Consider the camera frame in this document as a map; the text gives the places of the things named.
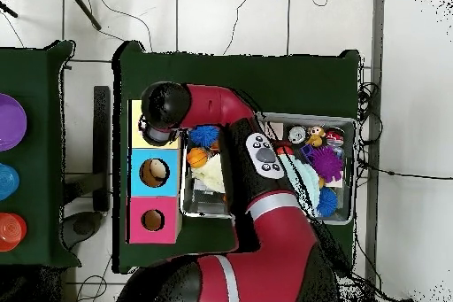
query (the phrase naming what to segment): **purple bowl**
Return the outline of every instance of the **purple bowl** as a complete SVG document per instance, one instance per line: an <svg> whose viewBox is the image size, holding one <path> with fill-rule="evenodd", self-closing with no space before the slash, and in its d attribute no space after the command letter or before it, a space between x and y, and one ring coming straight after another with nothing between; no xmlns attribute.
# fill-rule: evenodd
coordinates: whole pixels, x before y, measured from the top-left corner
<svg viewBox="0 0 453 302"><path fill-rule="evenodd" d="M17 146L27 131L24 108L12 97L0 94L0 151Z"/></svg>

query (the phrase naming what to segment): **round hole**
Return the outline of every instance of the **round hole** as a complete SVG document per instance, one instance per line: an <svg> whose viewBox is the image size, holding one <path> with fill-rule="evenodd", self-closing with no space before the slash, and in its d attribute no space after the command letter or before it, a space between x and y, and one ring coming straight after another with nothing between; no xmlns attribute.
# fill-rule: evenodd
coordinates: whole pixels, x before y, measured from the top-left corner
<svg viewBox="0 0 453 302"><path fill-rule="evenodd" d="M150 188L163 186L170 177L170 167L162 159L145 160L140 167L140 180Z"/></svg>
<svg viewBox="0 0 453 302"><path fill-rule="evenodd" d="M152 232L164 227L165 218L159 210L148 210L142 216L142 225Z"/></svg>

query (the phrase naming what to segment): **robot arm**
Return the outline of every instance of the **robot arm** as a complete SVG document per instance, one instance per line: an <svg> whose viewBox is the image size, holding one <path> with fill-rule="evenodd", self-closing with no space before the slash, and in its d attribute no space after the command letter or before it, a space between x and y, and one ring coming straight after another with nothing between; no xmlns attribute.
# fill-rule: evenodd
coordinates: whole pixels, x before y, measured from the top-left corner
<svg viewBox="0 0 453 302"><path fill-rule="evenodd" d="M181 264L151 302L301 302L307 283L311 290L324 284L318 302L335 298L333 274L311 225L253 110L240 97L221 87L160 82L144 91L142 113L143 138L153 145L172 140L179 128L220 126L222 173L240 243L238 252ZM239 222L246 217L259 242L253 252L241 247ZM313 271L325 276L310 286L307 275Z"/></svg>

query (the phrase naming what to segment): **green table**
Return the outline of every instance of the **green table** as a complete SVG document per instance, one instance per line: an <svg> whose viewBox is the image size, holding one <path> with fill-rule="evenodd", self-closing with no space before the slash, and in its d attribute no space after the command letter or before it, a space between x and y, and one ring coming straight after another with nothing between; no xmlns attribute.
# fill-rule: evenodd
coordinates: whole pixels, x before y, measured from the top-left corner
<svg viewBox="0 0 453 302"><path fill-rule="evenodd" d="M184 216L176 244L126 244L127 101L140 99L156 81L177 81L241 89L264 112L357 118L355 50L339 57L207 56L187 53L144 53L138 42L125 42L116 51L114 82L114 191L113 267L147 267L187 253L228 252L234 248L230 221ZM353 224L329 226L349 262Z"/></svg>
<svg viewBox="0 0 453 302"><path fill-rule="evenodd" d="M20 177L18 190L0 201L0 212L22 216L27 235L11 252L0 252L0 265L80 265L61 244L59 228L64 206L59 77L73 48L72 42L55 42L43 50L0 49L0 93L18 100L27 114L22 142L0 152L0 163Z"/></svg>

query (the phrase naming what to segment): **spiky ball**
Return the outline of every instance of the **spiky ball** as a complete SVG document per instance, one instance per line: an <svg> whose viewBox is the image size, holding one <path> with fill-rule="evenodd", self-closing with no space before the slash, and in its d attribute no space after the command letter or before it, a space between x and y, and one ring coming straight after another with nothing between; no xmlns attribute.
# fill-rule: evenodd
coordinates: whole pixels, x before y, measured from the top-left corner
<svg viewBox="0 0 453 302"><path fill-rule="evenodd" d="M338 159L334 153L334 150L330 146L321 147L313 150L313 168L316 173L324 178L326 183L336 181L342 178L343 162Z"/></svg>
<svg viewBox="0 0 453 302"><path fill-rule="evenodd" d="M203 125L190 130L191 141L200 147L210 147L219 137L219 128L212 125Z"/></svg>
<svg viewBox="0 0 453 302"><path fill-rule="evenodd" d="M332 189L326 187L321 189L317 210L323 218L327 218L334 213L337 203L338 198Z"/></svg>

